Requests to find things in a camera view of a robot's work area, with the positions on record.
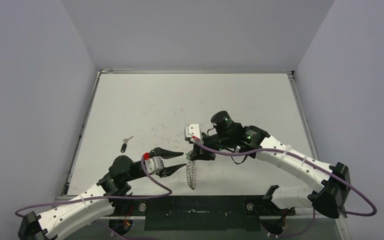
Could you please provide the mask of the metal disc with keyrings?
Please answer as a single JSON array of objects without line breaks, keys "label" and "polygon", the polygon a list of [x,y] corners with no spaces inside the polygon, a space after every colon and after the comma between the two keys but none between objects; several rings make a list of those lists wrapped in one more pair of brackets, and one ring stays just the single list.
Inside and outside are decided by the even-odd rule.
[{"label": "metal disc with keyrings", "polygon": [[195,190],[197,186],[197,168],[195,161],[192,160],[192,152],[186,154],[186,182],[191,190]]}]

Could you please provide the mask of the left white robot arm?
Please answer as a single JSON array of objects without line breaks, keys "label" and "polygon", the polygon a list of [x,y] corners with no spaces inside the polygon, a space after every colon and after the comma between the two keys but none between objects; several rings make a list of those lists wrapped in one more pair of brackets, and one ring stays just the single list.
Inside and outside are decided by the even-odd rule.
[{"label": "left white robot arm", "polygon": [[126,155],[117,156],[108,172],[89,189],[68,201],[49,203],[50,210],[41,213],[31,211],[21,215],[24,208],[15,212],[21,218],[17,237],[20,240],[63,240],[86,225],[115,213],[124,215],[129,210],[129,201],[153,199],[152,195],[129,195],[130,181],[147,177],[165,189],[164,197],[172,194],[172,190],[155,180],[171,176],[185,164],[170,167],[164,160],[183,156],[183,152],[175,152],[156,147],[141,156],[141,160],[133,161]]}]

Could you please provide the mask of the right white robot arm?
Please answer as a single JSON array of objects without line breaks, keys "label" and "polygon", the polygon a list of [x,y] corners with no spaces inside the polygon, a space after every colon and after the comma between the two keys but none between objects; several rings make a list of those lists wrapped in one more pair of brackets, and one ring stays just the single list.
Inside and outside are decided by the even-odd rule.
[{"label": "right white robot arm", "polygon": [[184,129],[185,140],[193,144],[192,161],[213,161],[216,155],[250,157],[276,166],[304,183],[298,187],[272,185],[264,194],[262,207],[270,215],[281,209],[313,208],[331,219],[342,214],[351,191],[349,168],[338,162],[325,163],[294,150],[254,126],[234,122],[227,111],[211,118],[216,133],[201,131],[199,124]]}]

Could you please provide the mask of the key with black head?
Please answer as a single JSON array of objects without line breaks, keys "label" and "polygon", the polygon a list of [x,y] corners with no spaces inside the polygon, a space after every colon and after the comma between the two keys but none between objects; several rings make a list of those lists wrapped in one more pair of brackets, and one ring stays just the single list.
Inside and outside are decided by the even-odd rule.
[{"label": "key with black head", "polygon": [[131,140],[133,138],[133,136],[130,136],[128,138],[125,138],[122,140],[122,146],[121,146],[121,149],[120,149],[120,152],[123,154],[126,152],[127,150],[127,147],[128,147],[128,142],[129,140]]}]

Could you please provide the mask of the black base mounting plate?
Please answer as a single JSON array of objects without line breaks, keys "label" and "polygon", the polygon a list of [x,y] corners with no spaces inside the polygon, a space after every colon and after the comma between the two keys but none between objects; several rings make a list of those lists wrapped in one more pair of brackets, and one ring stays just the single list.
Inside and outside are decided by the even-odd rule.
[{"label": "black base mounting plate", "polygon": [[265,217],[280,226],[294,208],[278,208],[263,195],[192,195],[127,200],[109,217],[113,225],[144,220],[146,231],[258,232]]}]

